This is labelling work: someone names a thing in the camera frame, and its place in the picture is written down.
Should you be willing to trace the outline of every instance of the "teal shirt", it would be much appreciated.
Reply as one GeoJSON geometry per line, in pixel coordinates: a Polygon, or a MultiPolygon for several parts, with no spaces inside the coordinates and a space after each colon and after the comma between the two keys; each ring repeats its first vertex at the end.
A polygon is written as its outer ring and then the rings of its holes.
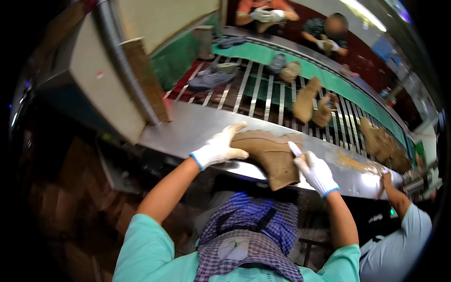
{"type": "MultiPolygon", "coordinates": [[[[176,259],[174,254],[174,242],[166,231],[151,217],[136,214],[125,234],[113,281],[194,281],[199,266],[198,253],[176,259]]],[[[299,267],[299,272],[305,282],[358,282],[359,258],[359,246],[349,245],[337,249],[318,273],[305,267],[299,267]]],[[[227,275],[210,278],[210,282],[224,281],[288,282],[274,271],[259,268],[237,268],[227,275]]]]}

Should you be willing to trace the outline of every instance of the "worker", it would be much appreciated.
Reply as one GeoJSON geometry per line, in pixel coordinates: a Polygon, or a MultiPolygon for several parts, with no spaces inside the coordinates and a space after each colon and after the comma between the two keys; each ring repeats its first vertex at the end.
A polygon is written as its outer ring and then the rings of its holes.
{"type": "Polygon", "coordinates": [[[401,282],[409,273],[429,238],[432,222],[429,215],[414,205],[391,184],[391,173],[382,176],[390,204],[401,220],[401,228],[387,236],[374,236],[361,248],[362,282],[401,282]]]}
{"type": "Polygon", "coordinates": [[[230,148],[246,122],[226,127],[192,152],[144,198],[130,222],[113,281],[359,281],[359,239],[349,209],[327,164],[312,152],[294,159],[307,182],[329,207],[335,248],[317,273],[287,259],[296,238],[293,204],[232,195],[211,217],[197,251],[174,259],[174,242],[161,227],[193,181],[207,167],[229,159],[246,159],[230,148]]]}
{"type": "Polygon", "coordinates": [[[348,54],[348,20],[340,13],[335,13],[327,19],[311,18],[304,24],[302,36],[309,42],[316,44],[318,50],[324,50],[325,41],[322,35],[326,35],[332,42],[332,52],[341,56],[348,54]]]}
{"type": "MultiPolygon", "coordinates": [[[[256,23],[280,23],[285,20],[298,21],[299,16],[285,0],[240,0],[235,24],[249,30],[257,30],[256,23]]],[[[277,35],[279,27],[273,25],[266,33],[277,35]]]]}

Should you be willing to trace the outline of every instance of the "forearm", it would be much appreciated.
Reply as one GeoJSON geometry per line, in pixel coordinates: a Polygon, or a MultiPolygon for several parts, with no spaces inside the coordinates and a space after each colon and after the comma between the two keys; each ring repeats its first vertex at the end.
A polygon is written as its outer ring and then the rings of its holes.
{"type": "Polygon", "coordinates": [[[305,31],[302,32],[302,36],[303,36],[305,39],[307,39],[308,41],[313,42],[313,43],[315,43],[316,41],[318,41],[318,39],[316,39],[313,35],[311,35],[311,34],[308,33],[308,32],[305,32],[305,31]]]}
{"type": "Polygon", "coordinates": [[[245,25],[245,24],[248,24],[253,21],[254,21],[254,19],[251,18],[251,16],[249,14],[237,14],[236,18],[235,18],[235,24],[237,26],[245,25]]]}
{"type": "Polygon", "coordinates": [[[192,157],[187,158],[150,190],[137,213],[146,214],[161,225],[199,172],[196,161],[192,157]]]}
{"type": "Polygon", "coordinates": [[[390,204],[396,210],[399,219],[402,220],[405,216],[405,213],[409,209],[411,201],[404,193],[402,193],[392,185],[385,184],[385,191],[387,192],[390,204]]]}
{"type": "Polygon", "coordinates": [[[337,53],[341,56],[346,56],[346,55],[348,55],[348,49],[340,47],[340,49],[337,51],[337,53]]]}
{"type": "Polygon", "coordinates": [[[285,19],[289,21],[299,21],[299,16],[295,11],[285,11],[285,19]]]}
{"type": "Polygon", "coordinates": [[[357,227],[340,193],[335,190],[326,196],[331,222],[332,244],[335,249],[359,244],[357,227]]]}

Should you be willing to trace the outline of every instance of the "white work glove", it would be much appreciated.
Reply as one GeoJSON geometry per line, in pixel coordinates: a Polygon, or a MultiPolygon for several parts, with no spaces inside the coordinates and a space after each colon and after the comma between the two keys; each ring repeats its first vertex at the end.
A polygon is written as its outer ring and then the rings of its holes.
{"type": "Polygon", "coordinates": [[[249,16],[261,23],[268,23],[272,20],[272,13],[271,11],[266,11],[266,8],[267,6],[256,8],[249,16]]]}
{"type": "Polygon", "coordinates": [[[306,152],[305,157],[307,162],[300,157],[295,158],[294,162],[304,175],[307,183],[315,188],[322,199],[333,190],[340,190],[324,160],[317,158],[311,151],[306,152]]]}
{"type": "Polygon", "coordinates": [[[324,50],[324,40],[316,40],[316,46],[318,46],[318,49],[324,50]]]}
{"type": "Polygon", "coordinates": [[[272,10],[271,15],[272,15],[271,21],[273,23],[277,23],[285,19],[285,12],[282,10],[272,10]]]}
{"type": "Polygon", "coordinates": [[[329,41],[332,43],[331,51],[333,51],[333,52],[339,51],[340,46],[338,46],[338,44],[337,44],[335,41],[333,41],[333,40],[330,40],[330,39],[329,39],[329,41]]]}
{"type": "Polygon", "coordinates": [[[190,154],[199,165],[201,171],[204,171],[210,165],[222,163],[230,159],[247,159],[249,153],[241,150],[230,148],[230,143],[235,134],[240,132],[248,125],[242,121],[238,124],[229,125],[220,133],[215,134],[213,138],[207,141],[207,144],[197,151],[190,154]]]}

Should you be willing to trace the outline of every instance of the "dark patterned shirt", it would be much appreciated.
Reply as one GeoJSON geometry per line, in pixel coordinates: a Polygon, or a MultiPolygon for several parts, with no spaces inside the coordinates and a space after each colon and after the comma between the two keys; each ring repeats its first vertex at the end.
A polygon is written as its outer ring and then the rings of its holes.
{"type": "MultiPolygon", "coordinates": [[[[311,18],[304,24],[304,31],[313,35],[316,39],[321,39],[321,34],[326,34],[324,31],[325,19],[311,18]]],[[[348,49],[348,42],[345,39],[329,38],[335,41],[341,48],[348,49]]]]}

